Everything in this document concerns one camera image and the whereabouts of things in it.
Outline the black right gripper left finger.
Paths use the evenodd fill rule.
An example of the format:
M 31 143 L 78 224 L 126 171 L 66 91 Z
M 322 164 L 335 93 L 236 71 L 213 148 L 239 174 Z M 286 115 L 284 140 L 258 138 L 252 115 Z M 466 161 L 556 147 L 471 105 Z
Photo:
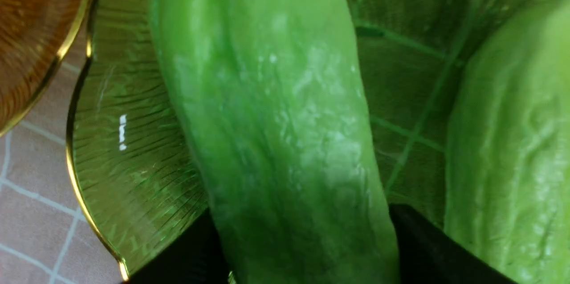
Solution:
M 218 232 L 206 209 L 182 235 L 143 268 L 129 284 L 226 284 L 230 270 Z

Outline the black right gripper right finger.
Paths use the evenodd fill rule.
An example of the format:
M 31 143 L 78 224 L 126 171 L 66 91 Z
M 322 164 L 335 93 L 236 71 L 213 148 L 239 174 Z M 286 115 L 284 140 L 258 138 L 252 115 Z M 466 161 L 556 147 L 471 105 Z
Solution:
M 391 203 L 402 284 L 513 284 L 450 239 L 413 207 Z

